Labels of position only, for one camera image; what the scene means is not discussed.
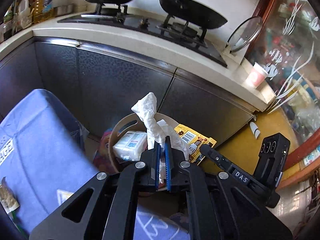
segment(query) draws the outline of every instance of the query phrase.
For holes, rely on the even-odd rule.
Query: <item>crumpled white tissue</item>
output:
[[[150,92],[144,98],[139,100],[131,110],[134,111],[144,122],[147,128],[148,150],[153,149],[155,141],[164,148],[165,137],[170,136],[171,147],[183,152],[186,160],[189,159],[189,146],[180,138],[173,127],[169,126],[165,120],[156,122],[154,115],[156,113],[157,98],[154,93]],[[160,158],[159,180],[164,183],[165,179],[165,159],[164,156]]]
[[[147,128],[148,150],[153,149],[154,142],[160,144],[164,148],[165,134],[160,125],[154,119],[157,107],[157,98],[154,93],[148,93],[144,98],[140,99],[131,110],[134,111]],[[149,138],[153,138],[153,144],[149,143]]]

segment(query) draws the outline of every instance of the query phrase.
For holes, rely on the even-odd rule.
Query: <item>black glass cooktop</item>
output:
[[[222,65],[223,67],[227,67],[226,62],[221,57],[220,53],[215,49],[215,47],[208,40],[205,41],[205,46],[200,46],[199,42],[193,42],[190,38],[181,38],[180,36],[173,35],[167,31],[164,31],[163,28],[159,28],[159,26],[163,25],[163,22],[155,19],[148,18],[148,24],[141,24],[142,20],[145,20],[142,16],[138,15],[126,15],[122,20],[112,19],[110,18],[90,18],[90,17],[82,17],[81,15],[72,16],[69,18],[65,18],[63,20],[59,20],[58,23],[90,23],[90,24],[101,24],[101,25],[109,25],[115,26],[119,28],[130,29],[146,34],[150,34],[152,36],[156,36],[167,41],[171,41],[175,44],[183,46],[185,48],[191,49],[217,63]]]

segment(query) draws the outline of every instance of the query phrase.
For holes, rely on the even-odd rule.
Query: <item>gas stove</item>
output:
[[[124,29],[130,29],[141,33],[156,36],[175,44],[191,49],[223,67],[227,67],[226,62],[220,53],[215,49],[210,41],[205,40],[207,30],[198,31],[192,29],[186,24],[174,22],[169,24],[169,20],[174,16],[168,15],[164,22],[152,18],[144,18],[139,15],[127,13],[127,6],[123,10],[118,8],[102,8],[100,5],[96,8],[96,13],[81,14],[59,20],[58,23],[91,23],[100,25],[115,26]]]

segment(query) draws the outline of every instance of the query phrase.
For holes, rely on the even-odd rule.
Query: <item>paper cup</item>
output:
[[[255,63],[245,82],[249,86],[257,88],[267,76],[268,72],[265,71],[258,63]]]

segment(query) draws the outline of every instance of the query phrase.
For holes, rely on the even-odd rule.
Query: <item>yellow floor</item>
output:
[[[253,174],[257,165],[259,159],[258,154],[263,138],[280,132],[291,142],[289,153],[298,147],[295,134],[282,109],[271,114],[259,112],[257,114],[257,120],[254,121],[254,123],[261,132],[257,140],[252,134],[249,124],[247,124],[216,149],[250,174]],[[204,159],[200,163],[200,166],[205,172],[217,173],[220,171],[217,165],[209,159]]]

